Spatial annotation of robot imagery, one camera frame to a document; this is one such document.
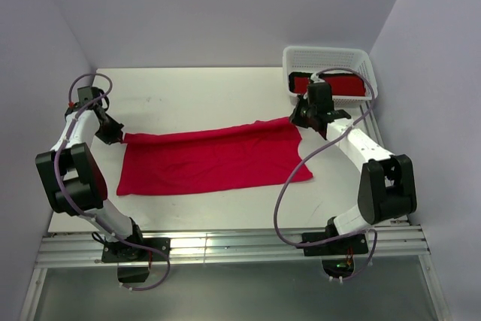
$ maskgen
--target white table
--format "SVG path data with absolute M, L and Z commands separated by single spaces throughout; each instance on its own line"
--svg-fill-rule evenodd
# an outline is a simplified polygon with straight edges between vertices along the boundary
M 292 106 L 281 68 L 99 69 L 113 80 L 108 113 L 124 131 L 168 134 L 218 129 L 286 117 Z M 107 89 L 97 77 L 95 85 Z M 354 117 L 359 108 L 348 110 Z M 369 122 L 362 125 L 372 127 Z M 301 129 L 302 157 L 325 141 Z M 144 231 L 271 229 L 281 186 L 198 195 L 116 196 L 126 146 L 95 139 L 92 153 L 107 181 L 109 198 Z M 323 227 L 357 202 L 359 173 L 336 147 L 307 163 L 314 179 L 289 186 L 280 210 L 282 228 Z M 88 232 L 86 221 L 55 213 L 49 232 Z

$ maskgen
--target white plastic basket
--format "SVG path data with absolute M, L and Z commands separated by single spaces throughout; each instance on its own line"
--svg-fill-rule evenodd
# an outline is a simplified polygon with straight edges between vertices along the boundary
M 326 47 L 287 47 L 283 54 L 283 73 L 286 90 L 291 103 L 297 102 L 297 94 L 289 91 L 289 74 L 293 71 L 314 73 L 326 68 L 351 68 L 362 74 L 371 83 L 374 97 L 377 97 L 377 83 L 373 66 L 368 54 L 360 49 L 326 48 Z M 333 95 L 336 107 L 357 107 L 365 101 L 371 100 L 371 93 L 366 89 L 364 97 Z

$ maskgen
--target silver metal bar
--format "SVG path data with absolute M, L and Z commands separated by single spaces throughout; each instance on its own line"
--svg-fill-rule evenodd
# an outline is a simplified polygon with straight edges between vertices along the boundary
M 36 268 L 33 270 L 29 289 L 23 302 L 22 312 L 20 313 L 20 321 L 33 321 L 35 318 L 35 312 L 37 311 L 38 301 L 40 300 L 46 276 L 46 268 Z
M 428 255 L 425 236 L 419 226 L 376 227 L 378 242 L 375 257 Z M 301 241 L 304 232 L 323 229 L 286 230 L 293 241 Z M 144 237 L 169 237 L 172 264 L 265 262 L 309 259 L 303 251 L 284 244 L 272 230 L 245 232 L 146 232 Z M 44 238 L 35 263 L 36 268 L 113 267 L 101 263 L 102 245 L 90 234 L 52 235 Z M 336 256 L 324 257 L 335 259 Z M 144 263 L 121 263 L 144 265 Z
M 429 294 L 433 301 L 436 316 L 439 321 L 452 321 L 451 313 L 449 312 L 448 304 L 444 298 L 443 290 L 441 289 L 440 281 L 437 278 L 430 255 L 419 256 L 421 262 L 422 272 L 428 285 Z

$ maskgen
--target folded red cloth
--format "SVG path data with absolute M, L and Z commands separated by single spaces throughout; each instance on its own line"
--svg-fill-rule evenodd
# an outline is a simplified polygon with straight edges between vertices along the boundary
M 284 183 L 301 161 L 287 118 L 173 135 L 126 134 L 117 195 L 185 195 Z M 303 166 L 294 182 L 309 180 Z

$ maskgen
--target cable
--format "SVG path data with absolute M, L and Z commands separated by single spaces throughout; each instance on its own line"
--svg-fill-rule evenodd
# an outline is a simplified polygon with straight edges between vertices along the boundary
M 56 180 L 57 180 L 57 183 L 59 184 L 59 188 L 60 188 L 60 191 L 62 192 L 63 196 L 65 197 L 65 199 L 67 200 L 68 204 L 81 216 L 84 216 L 84 217 L 89 217 L 92 221 L 95 221 L 100 227 L 102 227 L 106 232 L 110 233 L 113 237 L 115 237 L 119 242 L 125 244 L 126 246 L 129 246 L 129 247 L 134 247 L 134 248 L 138 248 L 140 250 L 146 250 L 146 251 L 150 251 L 150 252 L 153 252 L 153 253 L 157 253 L 158 255 L 160 255 L 166 262 L 167 262 L 167 269 L 165 270 L 165 273 L 164 275 L 162 276 L 162 278 L 155 282 L 154 284 L 150 285 L 150 286 L 145 286 L 145 287 L 132 287 L 130 285 L 126 285 L 124 283 L 121 284 L 122 287 L 125 287 L 126 289 L 129 289 L 131 291 L 147 291 L 148 289 L 154 289 L 156 288 L 158 285 L 160 285 L 161 283 L 163 283 L 165 281 L 165 279 L 167 278 L 170 270 L 171 270 L 171 262 L 170 260 L 168 259 L 168 256 L 165 255 L 162 251 L 160 250 L 157 250 L 155 248 L 152 248 L 152 247 L 147 247 L 147 246 L 143 246 L 143 245 L 140 245 L 140 244 L 133 244 L 132 242 L 128 242 L 124 239 L 122 239 L 121 237 L 117 236 L 117 234 L 115 233 L 115 230 L 113 230 L 101 217 L 98 217 L 97 215 L 95 214 L 90 214 L 90 213 L 87 213 L 87 212 L 84 212 L 83 210 L 81 210 L 77 204 L 75 203 L 75 201 L 72 199 L 72 197 L 68 194 L 68 191 L 67 189 L 65 188 L 65 184 L 63 183 L 63 178 L 62 178 L 62 175 L 60 174 L 60 170 L 59 170 L 59 159 L 60 159 L 60 153 L 62 153 L 62 151 L 65 149 L 68 141 L 70 140 L 70 137 L 71 137 L 71 134 L 72 132 L 74 131 L 74 127 L 75 127 L 75 124 L 77 123 L 78 121 L 78 118 L 80 117 L 80 115 L 86 110 L 88 109 L 92 104 L 96 103 L 97 101 L 101 101 L 103 98 L 107 97 L 107 95 L 110 93 L 110 91 L 112 90 L 112 86 L 113 86 L 113 83 L 112 83 L 112 80 L 105 74 L 101 74 L 101 73 L 87 73 L 87 74 L 83 74 L 83 75 L 80 75 L 76 80 L 74 80 L 74 82 L 72 83 L 72 85 L 70 86 L 70 89 L 68 91 L 68 102 L 69 102 L 69 106 L 71 104 L 71 94 L 72 94 L 72 90 L 74 88 L 74 85 L 80 80 L 80 79 L 83 79 L 85 77 L 90 77 L 90 76 L 99 76 L 99 77 L 103 77 L 105 78 L 108 83 L 109 83 L 109 88 L 107 89 L 107 91 L 100 95 L 99 97 L 97 98 L 94 98 L 92 101 L 89 101 L 88 103 L 86 103 L 76 114 L 75 114 L 75 117 L 74 119 L 72 120 L 70 126 L 68 127 L 67 129 L 67 132 L 65 134 L 65 138 L 63 139 L 62 143 L 60 144 L 60 147 L 59 149 L 56 151 L 56 154 L 55 154 L 55 158 L 53 160 L 53 169 L 55 171 L 55 177 L 56 177 Z
M 373 246 L 371 248 L 371 252 L 369 254 L 369 257 L 366 261 L 366 263 L 355 273 L 355 274 L 352 274 L 351 276 L 347 277 L 346 279 L 348 278 L 352 278 L 354 277 L 355 275 L 359 274 L 360 272 L 362 272 L 366 267 L 367 265 L 369 264 L 369 262 L 371 261 L 372 257 L 373 257 L 373 254 L 374 254 L 374 251 L 376 249 L 376 244 L 377 244 L 377 231 L 375 229 L 368 229 L 367 231 L 355 231 L 355 232 L 350 232 L 350 233 L 346 233 L 344 235 L 339 235 L 339 236 L 334 236 L 334 237 L 331 237 L 331 238 L 326 238 L 325 240 L 321 240 L 321 241 L 316 241 L 316 242 L 310 242 L 309 244 L 306 244 L 306 243 L 297 243 L 297 242 L 292 242 L 290 240 L 288 240 L 287 238 L 285 238 L 281 233 L 280 233 L 280 228 L 279 228 L 279 224 L 278 224 L 278 213 L 279 213 L 279 208 L 280 208 L 280 202 L 283 200 L 283 196 L 284 196 L 284 193 L 286 193 L 286 190 L 287 190 L 287 187 L 289 186 L 289 184 L 292 182 L 292 179 L 294 178 L 294 176 L 298 173 L 299 169 L 301 169 L 301 167 L 303 165 L 305 165 L 307 163 L 307 161 L 309 161 L 311 158 L 313 158 L 315 155 L 321 153 L 323 150 L 327 150 L 330 146 L 333 146 L 334 144 L 336 144 L 337 142 L 341 141 L 342 139 L 344 139 L 348 134 L 349 132 L 351 132 L 352 128 L 358 124 L 359 122 L 361 122 L 362 120 L 364 120 L 368 114 L 374 109 L 374 103 L 376 101 L 376 98 L 374 97 L 374 89 L 373 87 L 371 86 L 371 84 L 369 83 L 369 81 L 360 73 L 358 73 L 357 71 L 354 71 L 350 68 L 344 68 L 344 67 L 335 67 L 335 68 L 327 68 L 327 69 L 324 69 L 323 71 L 320 71 L 318 73 L 316 73 L 316 76 L 317 77 L 321 77 L 324 73 L 328 72 L 328 71 L 348 71 L 349 73 L 353 73 L 355 75 L 357 75 L 365 84 L 365 86 L 369 89 L 369 92 L 371 94 L 371 103 L 369 104 L 369 107 L 368 109 L 357 119 L 355 120 L 352 125 L 350 127 L 348 127 L 346 129 L 346 131 L 344 131 L 344 133 L 342 135 L 340 135 L 339 137 L 335 138 L 334 140 L 328 142 L 327 144 L 324 144 L 322 147 L 318 148 L 317 150 L 314 150 L 312 153 L 310 153 L 309 155 L 307 155 L 304 159 L 302 159 L 299 164 L 294 168 L 294 170 L 292 171 L 292 173 L 289 175 L 289 177 L 287 178 L 286 182 L 284 183 L 283 185 L 283 188 L 280 190 L 280 193 L 279 193 L 279 196 L 277 197 L 277 202 L 276 202 L 276 205 L 274 207 L 274 230 L 276 231 L 276 234 L 277 234 L 277 237 L 280 238 L 280 240 L 282 242 L 284 242 L 285 244 L 288 244 L 290 246 L 294 246 L 294 247 L 297 247 L 297 248 L 306 248 L 306 247 L 317 247 L 317 246 L 321 246 L 323 244 L 327 244 L 328 242 L 332 242 L 332 241 L 337 241 L 337 240 L 341 240 L 343 238 L 348 238 L 348 237 L 351 237 L 351 236 L 354 236 L 354 235 L 359 235 L 361 233 L 368 233 L 368 232 L 374 232 L 374 242 L 373 242 Z

